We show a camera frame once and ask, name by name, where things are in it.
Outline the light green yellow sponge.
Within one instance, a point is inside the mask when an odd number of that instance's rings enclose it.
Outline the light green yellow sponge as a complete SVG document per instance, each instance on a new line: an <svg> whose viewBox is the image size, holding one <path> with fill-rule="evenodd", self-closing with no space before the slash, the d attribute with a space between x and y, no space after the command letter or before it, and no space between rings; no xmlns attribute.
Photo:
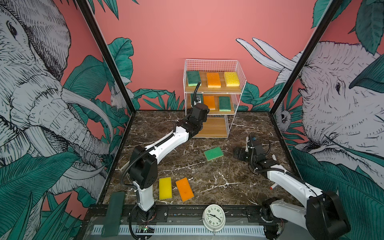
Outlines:
<svg viewBox="0 0 384 240"><path fill-rule="evenodd" d="M207 161L212 161L214 159L220 158L224 156L224 153L220 147L216 147L204 152L204 155Z"/></svg>

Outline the dark green sponge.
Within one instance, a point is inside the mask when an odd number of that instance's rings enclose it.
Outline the dark green sponge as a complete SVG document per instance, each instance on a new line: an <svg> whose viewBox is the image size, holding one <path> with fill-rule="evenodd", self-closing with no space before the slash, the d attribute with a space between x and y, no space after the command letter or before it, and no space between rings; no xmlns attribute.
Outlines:
<svg viewBox="0 0 384 240"><path fill-rule="evenodd" d="M196 98L192 99L193 95L191 95L191 105L194 106L197 103L204 103L203 95L202 94L196 94Z"/></svg>
<svg viewBox="0 0 384 240"><path fill-rule="evenodd" d="M201 82L199 71L187 71L188 87L196 87Z"/></svg>
<svg viewBox="0 0 384 240"><path fill-rule="evenodd" d="M219 111L230 112L232 110L231 98L226 96L219 97Z"/></svg>

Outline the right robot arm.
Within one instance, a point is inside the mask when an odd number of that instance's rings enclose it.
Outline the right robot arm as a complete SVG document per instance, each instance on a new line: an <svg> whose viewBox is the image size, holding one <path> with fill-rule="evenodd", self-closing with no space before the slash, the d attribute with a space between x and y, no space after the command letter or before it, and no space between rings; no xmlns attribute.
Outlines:
<svg viewBox="0 0 384 240"><path fill-rule="evenodd" d="M233 157L246 162L251 173L261 175L285 189L301 205L270 198L261 205L260 216L266 223L288 221L306 229L316 240L337 240L351 231L351 224L339 196L323 191L296 177L274 157L267 158L256 136L246 137L245 148L236 147Z"/></svg>

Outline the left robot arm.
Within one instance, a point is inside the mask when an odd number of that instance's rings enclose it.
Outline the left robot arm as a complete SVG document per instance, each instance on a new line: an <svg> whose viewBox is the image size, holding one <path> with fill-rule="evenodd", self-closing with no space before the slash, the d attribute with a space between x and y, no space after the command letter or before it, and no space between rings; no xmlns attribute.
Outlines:
<svg viewBox="0 0 384 240"><path fill-rule="evenodd" d="M158 178L158 164L176 147L190 140L203 129L210 109L200 102L188 109L188 114L173 124L166 136L146 147L134 148L130 161L123 166L120 184L135 190L137 201L133 208L144 222L155 218L153 184Z"/></svg>

